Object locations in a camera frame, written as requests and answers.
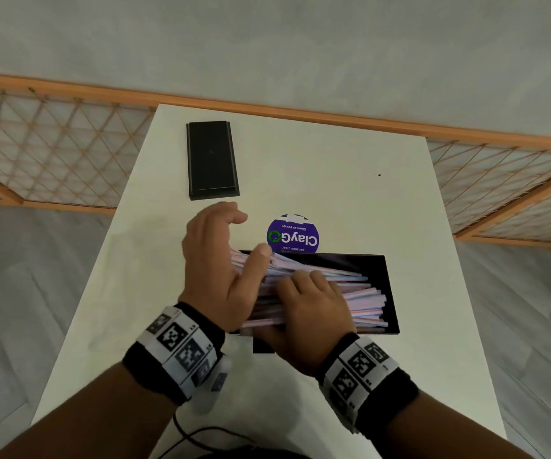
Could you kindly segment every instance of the green recycling symbol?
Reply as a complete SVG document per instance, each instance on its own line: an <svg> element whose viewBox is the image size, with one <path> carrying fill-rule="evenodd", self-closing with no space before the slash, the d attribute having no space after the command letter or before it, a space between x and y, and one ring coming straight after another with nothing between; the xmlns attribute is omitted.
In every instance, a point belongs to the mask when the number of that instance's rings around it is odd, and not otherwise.
<svg viewBox="0 0 551 459"><path fill-rule="evenodd" d="M281 240L281 234L277 230L272 230L267 235L270 242L277 243Z"/></svg>

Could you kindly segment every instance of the black cable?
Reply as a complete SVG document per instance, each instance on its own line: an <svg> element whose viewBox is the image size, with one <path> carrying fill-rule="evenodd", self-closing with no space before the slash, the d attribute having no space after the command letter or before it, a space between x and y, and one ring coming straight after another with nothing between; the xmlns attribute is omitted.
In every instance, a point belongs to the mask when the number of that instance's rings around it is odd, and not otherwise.
<svg viewBox="0 0 551 459"><path fill-rule="evenodd" d="M161 454L157 459L163 459L167 454L169 454L171 452L171 450L173 448L180 445L181 443L183 443L186 440L190 441L195 446L197 446L199 448L202 448L202 449L205 449L207 451L211 451L211 452L226 451L226 449L211 448L211 447L195 440L194 438L192 438L192 436L194 436L195 434L200 433L200 432L205 432L207 430L218 430L219 432L225 432L225 433L228 433L228 434L233 435L233 436L238 436L240 438L243 438L244 440L248 440L248 441L254 443L254 440L252 440L251 438L249 438L245 435L242 435L241 433L232 432L231 430L227 430L226 428L223 428L221 426L204 426L203 428L199 428L199 429L195 430L194 432L186 433L186 431L184 431L184 429L180 426L180 423L178 422L178 419L177 419L175 413L173 414L173 423L176 426L176 428L178 429L178 432L180 432L180 434L182 435L182 439L175 442L172 447L170 447L167 451L165 451L163 454Z"/></svg>

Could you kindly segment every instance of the hand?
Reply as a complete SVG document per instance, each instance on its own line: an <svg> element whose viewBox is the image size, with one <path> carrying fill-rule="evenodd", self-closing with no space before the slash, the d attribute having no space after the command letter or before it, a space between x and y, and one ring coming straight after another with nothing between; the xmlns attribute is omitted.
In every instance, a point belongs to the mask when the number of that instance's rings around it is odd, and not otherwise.
<svg viewBox="0 0 551 459"><path fill-rule="evenodd" d="M254 336L263 339L295 369L315 376L320 364L343 335L356 333L348 304L335 282L321 272L298 270L277 283L284 305L286 330L256 327Z"/></svg>
<svg viewBox="0 0 551 459"><path fill-rule="evenodd" d="M250 316L271 258L271 248L262 243L249 255L241 274L233 269L229 224L247 219L236 202L212 204L188 222L182 241L186 268L179 300L226 332L238 330Z"/></svg>

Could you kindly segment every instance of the forearm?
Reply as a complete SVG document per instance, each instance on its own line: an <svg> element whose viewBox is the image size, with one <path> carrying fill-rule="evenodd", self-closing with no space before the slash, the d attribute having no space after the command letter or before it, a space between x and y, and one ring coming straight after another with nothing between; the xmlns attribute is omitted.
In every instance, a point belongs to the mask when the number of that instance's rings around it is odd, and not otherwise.
<svg viewBox="0 0 551 459"><path fill-rule="evenodd" d="M118 363L2 449L0 459L144 459L176 409Z"/></svg>
<svg viewBox="0 0 551 459"><path fill-rule="evenodd" d="M388 424L385 434L362 433L384 459L530 459L507 440L422 392Z"/></svg>

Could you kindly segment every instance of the right hand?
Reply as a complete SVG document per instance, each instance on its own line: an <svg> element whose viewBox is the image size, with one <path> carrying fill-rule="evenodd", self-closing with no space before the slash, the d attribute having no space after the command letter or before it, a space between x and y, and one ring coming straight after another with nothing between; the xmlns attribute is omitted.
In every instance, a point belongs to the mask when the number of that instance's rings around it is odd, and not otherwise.
<svg viewBox="0 0 551 459"><path fill-rule="evenodd" d="M315 376L343 335L356 333L348 304L339 285L316 270L297 270L281 279L277 293L284 305L286 329L256 327L253 334L295 369Z"/></svg>

